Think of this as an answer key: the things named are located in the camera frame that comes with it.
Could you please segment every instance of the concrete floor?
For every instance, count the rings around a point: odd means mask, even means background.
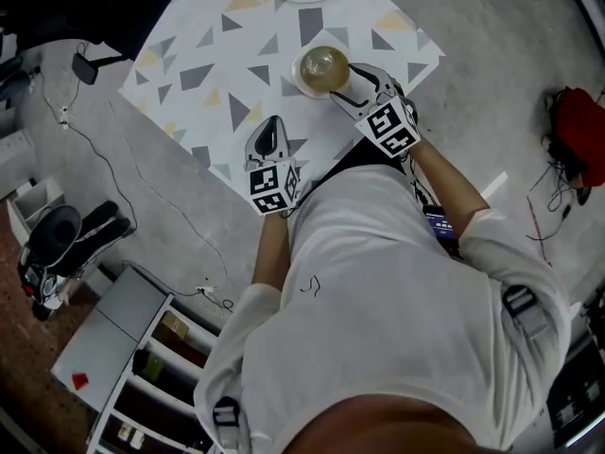
[[[432,130],[430,139],[480,190],[505,171],[509,180],[500,201],[505,209],[525,214],[520,226],[534,234],[525,195],[546,168],[540,146],[548,128],[542,93],[567,85],[596,96],[605,84],[603,56],[575,0],[392,1],[447,56],[411,95],[423,125]],[[63,41],[29,52],[31,59],[42,54],[44,94],[55,109],[76,91],[70,61],[77,44]],[[108,54],[107,48],[91,47],[87,56]],[[102,69],[95,86],[80,86],[71,109],[71,123],[112,163],[138,220],[136,234],[119,241],[102,261],[119,270],[122,259],[133,260],[182,293],[210,284],[219,287],[219,299],[236,301],[251,279],[261,220],[117,93],[130,66]],[[107,165],[82,137],[55,124],[41,90],[38,82],[19,106],[36,142],[40,176],[53,175],[82,213],[112,199],[129,215]],[[146,185],[135,163],[147,183],[177,205],[207,242]],[[554,187],[551,178],[531,193],[544,235],[556,229],[561,216],[545,209]],[[597,190],[586,207],[574,208],[546,245],[553,267],[576,297],[585,296],[605,275],[604,205],[605,190]],[[220,252],[228,280],[208,243]],[[203,297],[181,300],[208,321],[223,322]]]

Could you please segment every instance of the red object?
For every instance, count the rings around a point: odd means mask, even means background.
[[[605,183],[605,110],[586,91],[565,89],[557,105],[557,136],[586,164],[584,186]]]
[[[86,374],[73,374],[72,382],[74,382],[74,388],[77,392],[88,385],[88,376]]]

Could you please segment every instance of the black chair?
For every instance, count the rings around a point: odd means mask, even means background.
[[[104,42],[121,57],[87,61],[76,54],[74,58],[77,76],[93,84],[99,67],[136,58],[170,1],[17,0],[6,15],[5,33],[17,35],[19,51],[63,39]]]

